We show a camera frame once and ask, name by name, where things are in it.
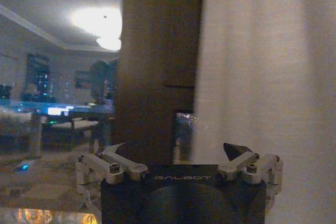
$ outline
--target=ceiling light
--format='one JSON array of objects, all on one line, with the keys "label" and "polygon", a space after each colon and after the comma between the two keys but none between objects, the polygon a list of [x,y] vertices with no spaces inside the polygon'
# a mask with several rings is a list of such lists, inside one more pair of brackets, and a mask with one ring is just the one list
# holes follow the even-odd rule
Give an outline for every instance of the ceiling light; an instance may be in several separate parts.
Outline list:
[{"label": "ceiling light", "polygon": [[72,23],[99,37],[119,38],[122,29],[121,13],[115,8],[86,8],[75,12]]},{"label": "ceiling light", "polygon": [[113,37],[101,37],[97,39],[97,43],[110,51],[119,51],[121,48],[121,40]]}]

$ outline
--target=silver bracket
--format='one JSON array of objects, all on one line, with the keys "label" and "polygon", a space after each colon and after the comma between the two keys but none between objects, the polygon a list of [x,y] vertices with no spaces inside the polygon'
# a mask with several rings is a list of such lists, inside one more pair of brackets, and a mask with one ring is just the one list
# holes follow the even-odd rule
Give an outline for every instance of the silver bracket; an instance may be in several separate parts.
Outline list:
[{"label": "silver bracket", "polygon": [[149,172],[146,165],[135,163],[115,153],[120,145],[122,144],[107,146],[104,152],[97,156],[80,156],[76,162],[77,192],[84,196],[86,206],[91,209],[99,223],[101,207],[97,182],[105,179],[108,184],[116,185],[123,181],[124,173],[127,173],[131,180],[141,180]]},{"label": "silver bracket", "polygon": [[266,182],[266,213],[274,205],[275,196],[282,190],[282,167],[284,163],[279,156],[266,154],[256,163],[243,169],[243,180],[249,184]]},{"label": "silver bracket", "polygon": [[246,165],[254,163],[259,155],[253,152],[245,152],[225,165],[218,166],[218,173],[222,175],[225,181],[235,180],[237,174],[242,171]]}]

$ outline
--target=wooden panel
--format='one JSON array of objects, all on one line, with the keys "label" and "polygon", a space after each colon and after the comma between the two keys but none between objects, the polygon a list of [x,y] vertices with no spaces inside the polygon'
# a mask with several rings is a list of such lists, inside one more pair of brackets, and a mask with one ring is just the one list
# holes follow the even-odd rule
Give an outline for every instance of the wooden panel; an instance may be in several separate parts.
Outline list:
[{"label": "wooden panel", "polygon": [[[180,24],[171,17],[171,1],[174,0],[123,3],[123,45],[118,63],[113,142],[127,142],[120,154],[149,165],[172,162],[173,111],[193,109],[193,88],[163,84],[166,59],[171,54],[170,30],[179,29]],[[198,38],[198,31],[189,34]],[[184,62],[183,57],[180,54],[176,58]]]},{"label": "wooden panel", "polygon": [[202,0],[170,0],[166,86],[194,87]]}]

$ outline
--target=curtain fold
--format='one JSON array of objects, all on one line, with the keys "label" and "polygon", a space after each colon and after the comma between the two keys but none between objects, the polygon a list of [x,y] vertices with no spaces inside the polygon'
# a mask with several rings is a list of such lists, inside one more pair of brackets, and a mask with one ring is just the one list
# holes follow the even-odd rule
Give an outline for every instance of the curtain fold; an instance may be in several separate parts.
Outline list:
[{"label": "curtain fold", "polygon": [[267,223],[336,221],[336,0],[204,0],[192,162],[284,161]]}]

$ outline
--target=orange light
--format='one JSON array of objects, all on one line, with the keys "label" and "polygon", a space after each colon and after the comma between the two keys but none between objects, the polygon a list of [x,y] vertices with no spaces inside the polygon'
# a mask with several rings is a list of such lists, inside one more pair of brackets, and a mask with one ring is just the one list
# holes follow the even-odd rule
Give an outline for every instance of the orange light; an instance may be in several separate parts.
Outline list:
[{"label": "orange light", "polygon": [[85,214],[81,224],[98,224],[98,222],[93,214]]}]

